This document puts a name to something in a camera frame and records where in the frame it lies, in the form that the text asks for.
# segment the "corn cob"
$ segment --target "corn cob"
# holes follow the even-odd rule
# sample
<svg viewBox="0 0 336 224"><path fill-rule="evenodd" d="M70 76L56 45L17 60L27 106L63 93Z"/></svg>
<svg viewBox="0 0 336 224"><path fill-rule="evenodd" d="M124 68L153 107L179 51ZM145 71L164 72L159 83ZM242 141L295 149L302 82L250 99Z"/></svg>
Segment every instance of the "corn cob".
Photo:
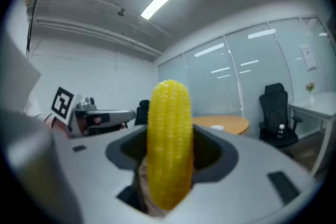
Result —
<svg viewBox="0 0 336 224"><path fill-rule="evenodd" d="M189 192L193 171L193 128L187 88L173 80L154 89L147 130L149 190L153 201L173 209Z"/></svg>

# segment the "vase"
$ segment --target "vase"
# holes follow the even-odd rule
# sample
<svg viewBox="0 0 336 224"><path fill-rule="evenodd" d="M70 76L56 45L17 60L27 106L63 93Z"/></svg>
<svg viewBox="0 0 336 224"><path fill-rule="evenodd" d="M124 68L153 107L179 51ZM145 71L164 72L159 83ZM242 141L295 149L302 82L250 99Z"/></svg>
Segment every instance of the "vase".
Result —
<svg viewBox="0 0 336 224"><path fill-rule="evenodd" d="M314 106L314 103L315 103L315 98L313 94L310 92L309 97L308 97L308 107L311 108L312 106Z"/></svg>

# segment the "qr code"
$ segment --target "qr code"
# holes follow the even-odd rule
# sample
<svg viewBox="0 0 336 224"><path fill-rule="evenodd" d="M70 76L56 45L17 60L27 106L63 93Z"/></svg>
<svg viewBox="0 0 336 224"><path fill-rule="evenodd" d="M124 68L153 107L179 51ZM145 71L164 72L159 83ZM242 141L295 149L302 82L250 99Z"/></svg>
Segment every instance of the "qr code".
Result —
<svg viewBox="0 0 336 224"><path fill-rule="evenodd" d="M52 103L51 110L63 119L66 119L73 98L74 95L72 93L59 87Z"/></svg>

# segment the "chair headrest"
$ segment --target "chair headrest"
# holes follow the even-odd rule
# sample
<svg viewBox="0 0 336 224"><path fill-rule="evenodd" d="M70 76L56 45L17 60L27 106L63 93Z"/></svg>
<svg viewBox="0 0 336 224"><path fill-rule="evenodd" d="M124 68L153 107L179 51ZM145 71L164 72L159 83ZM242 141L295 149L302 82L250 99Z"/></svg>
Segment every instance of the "chair headrest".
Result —
<svg viewBox="0 0 336 224"><path fill-rule="evenodd" d="M275 83L265 86L265 94L274 93L274 92L283 92L284 86L281 83Z"/></svg>
<svg viewBox="0 0 336 224"><path fill-rule="evenodd" d="M139 103L140 106L149 106L149 100L142 100Z"/></svg>

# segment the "frosted glass panel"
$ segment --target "frosted glass panel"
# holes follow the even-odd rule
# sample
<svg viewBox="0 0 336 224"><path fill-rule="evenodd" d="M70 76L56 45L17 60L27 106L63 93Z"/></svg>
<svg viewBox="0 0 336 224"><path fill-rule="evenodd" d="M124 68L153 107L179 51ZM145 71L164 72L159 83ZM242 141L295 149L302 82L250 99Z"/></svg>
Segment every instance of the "frosted glass panel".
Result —
<svg viewBox="0 0 336 224"><path fill-rule="evenodd" d="M187 75L182 55L159 65L158 72L159 82L173 79L187 86Z"/></svg>
<svg viewBox="0 0 336 224"><path fill-rule="evenodd" d="M237 78L223 38L184 55L194 116L241 116Z"/></svg>
<svg viewBox="0 0 336 224"><path fill-rule="evenodd" d="M259 137L259 122L264 121L259 97L265 86L282 83L291 100L292 85L288 67L267 24L262 24L226 35L235 59L244 101L244 117L250 122L249 136Z"/></svg>
<svg viewBox="0 0 336 224"><path fill-rule="evenodd" d="M310 33L310 44L317 54L327 91L336 91L336 54L331 45L327 32L316 18L304 19L307 30Z"/></svg>
<svg viewBox="0 0 336 224"><path fill-rule="evenodd" d="M315 82L314 93L326 91L322 59L320 59L317 54L315 44L311 39L311 34L304 23L300 19L295 18L271 22L269 25L271 28L276 29L276 36L284 50L290 68L294 89L294 101L308 100L306 84L310 81ZM307 65L300 48L302 45L309 45L316 62L316 68L309 71L307 70ZM297 116L303 119L303 122L298 124L296 130L298 136L318 130L320 124L318 119L301 113L297 113Z"/></svg>

